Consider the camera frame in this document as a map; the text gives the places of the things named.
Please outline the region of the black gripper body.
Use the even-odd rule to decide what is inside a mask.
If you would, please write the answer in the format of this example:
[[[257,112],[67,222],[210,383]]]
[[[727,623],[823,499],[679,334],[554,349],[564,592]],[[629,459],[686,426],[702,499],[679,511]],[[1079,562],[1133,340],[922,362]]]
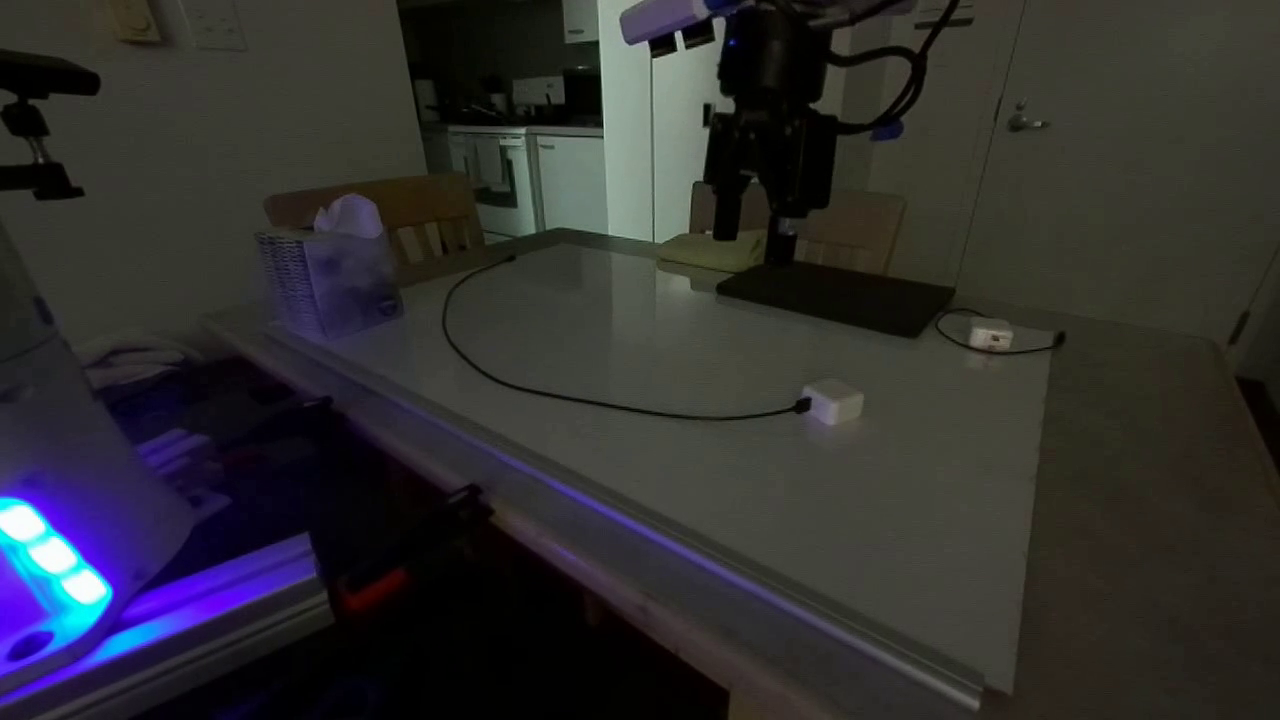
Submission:
[[[808,216],[832,194],[837,121],[823,97],[832,30],[797,11],[737,11],[714,81],[731,98],[708,117],[702,178],[714,201],[740,204],[748,185],[774,216]]]

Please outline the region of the robot base with blue lights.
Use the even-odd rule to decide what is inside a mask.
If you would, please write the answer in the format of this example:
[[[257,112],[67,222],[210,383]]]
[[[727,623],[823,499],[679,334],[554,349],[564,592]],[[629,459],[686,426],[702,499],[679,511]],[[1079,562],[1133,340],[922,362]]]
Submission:
[[[0,236],[0,681],[101,636],[192,528],[188,499],[145,469]]]

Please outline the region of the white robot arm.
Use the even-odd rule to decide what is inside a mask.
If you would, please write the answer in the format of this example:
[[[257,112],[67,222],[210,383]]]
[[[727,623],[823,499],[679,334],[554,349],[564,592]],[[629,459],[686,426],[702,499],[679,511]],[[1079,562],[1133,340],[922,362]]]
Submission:
[[[618,11],[618,36],[648,56],[718,41],[714,85],[731,98],[708,112],[702,178],[712,185],[712,236],[740,231],[742,186],[768,201],[768,264],[791,264],[810,210],[832,201],[840,137],[897,127],[922,97],[937,41],[950,26],[960,0],[943,0],[922,22],[922,41],[837,53],[832,36],[865,21],[900,11],[909,0],[634,0]],[[866,121],[818,112],[832,66],[900,61],[900,93]]]

